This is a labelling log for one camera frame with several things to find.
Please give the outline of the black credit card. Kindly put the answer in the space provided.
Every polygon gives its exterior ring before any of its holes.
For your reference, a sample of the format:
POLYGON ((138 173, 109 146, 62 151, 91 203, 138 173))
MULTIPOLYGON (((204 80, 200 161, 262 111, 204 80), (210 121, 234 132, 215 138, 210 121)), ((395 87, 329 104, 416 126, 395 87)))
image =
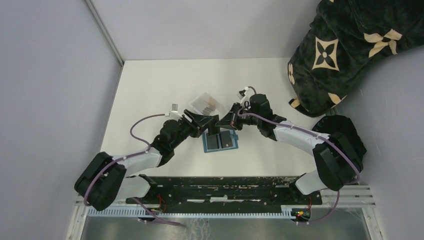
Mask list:
POLYGON ((211 119, 210 119, 210 121, 208 123, 208 127, 207 127, 207 130, 208 130, 207 134, 209 136, 214 136, 214 135, 218 135, 218 134, 221 133, 220 127, 217 126, 217 123, 219 122, 219 120, 220 120, 219 115, 211 116, 211 119))

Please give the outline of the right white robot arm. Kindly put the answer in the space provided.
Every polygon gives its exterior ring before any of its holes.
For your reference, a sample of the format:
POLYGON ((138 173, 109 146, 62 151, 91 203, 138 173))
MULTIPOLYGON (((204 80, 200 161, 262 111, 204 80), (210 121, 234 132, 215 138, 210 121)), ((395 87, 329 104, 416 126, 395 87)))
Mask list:
POLYGON ((353 122, 342 115, 324 116, 313 129, 306 129, 275 114, 266 95, 254 94, 247 103, 234 103, 216 126, 236 131, 255 126, 264 137, 310 154, 316 169, 299 176, 288 191, 295 204, 315 191, 339 191, 358 183, 364 168, 364 144, 353 122))

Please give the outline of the blue leather card holder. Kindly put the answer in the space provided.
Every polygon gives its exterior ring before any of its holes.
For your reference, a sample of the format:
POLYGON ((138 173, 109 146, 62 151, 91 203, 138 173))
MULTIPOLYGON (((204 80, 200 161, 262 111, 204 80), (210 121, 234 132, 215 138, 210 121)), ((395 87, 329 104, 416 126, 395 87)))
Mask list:
POLYGON ((222 131, 231 131, 231 137, 232 137, 233 147, 222 148, 221 141, 220 141, 220 133, 219 133, 218 134, 219 149, 208 151, 207 148, 206 148, 206 135, 208 135, 208 133, 207 132, 204 132, 202 134, 202 142, 203 142, 203 151, 204 151, 204 153, 214 153, 214 152, 228 151, 228 150, 234 150, 234 149, 238 149, 239 148, 239 145, 238 145, 239 137, 236 134, 236 132, 234 130, 228 130, 228 129, 221 130, 221 132, 222 131))

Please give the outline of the clear plastic card box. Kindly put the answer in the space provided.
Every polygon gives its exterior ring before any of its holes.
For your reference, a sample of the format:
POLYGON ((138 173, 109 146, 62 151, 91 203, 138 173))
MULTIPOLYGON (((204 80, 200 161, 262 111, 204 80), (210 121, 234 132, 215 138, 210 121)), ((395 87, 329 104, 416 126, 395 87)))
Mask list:
POLYGON ((197 95, 188 105, 193 112, 206 116, 222 115, 226 110, 222 102, 209 92, 197 95))

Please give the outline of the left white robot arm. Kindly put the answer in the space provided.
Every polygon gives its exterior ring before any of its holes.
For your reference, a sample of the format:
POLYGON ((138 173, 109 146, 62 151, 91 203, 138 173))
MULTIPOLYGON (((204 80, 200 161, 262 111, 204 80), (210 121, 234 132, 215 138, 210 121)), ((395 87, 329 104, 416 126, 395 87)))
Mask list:
POLYGON ((156 200, 158 191, 136 173, 167 164, 175 155, 175 148, 187 138, 199 138, 205 131, 219 133, 218 115, 201 115, 184 110, 176 119, 166 120, 158 135, 147 146, 135 153, 112 156, 105 151, 95 155, 74 184, 86 206, 103 211, 114 201, 139 197, 149 204, 156 200))

